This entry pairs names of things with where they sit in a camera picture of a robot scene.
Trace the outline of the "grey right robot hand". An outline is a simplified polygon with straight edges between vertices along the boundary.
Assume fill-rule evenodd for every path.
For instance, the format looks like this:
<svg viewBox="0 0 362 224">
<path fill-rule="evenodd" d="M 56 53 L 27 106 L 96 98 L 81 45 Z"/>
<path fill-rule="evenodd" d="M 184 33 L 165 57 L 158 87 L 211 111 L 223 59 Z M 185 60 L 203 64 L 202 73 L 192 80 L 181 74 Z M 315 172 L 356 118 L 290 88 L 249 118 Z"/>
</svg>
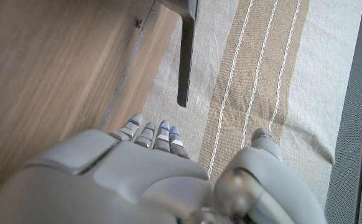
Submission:
<svg viewBox="0 0 362 224">
<path fill-rule="evenodd" d="M 179 129 L 134 115 L 29 160 L 0 187 L 0 223 L 325 223 L 310 189 L 259 128 L 212 184 Z"/>
</svg>

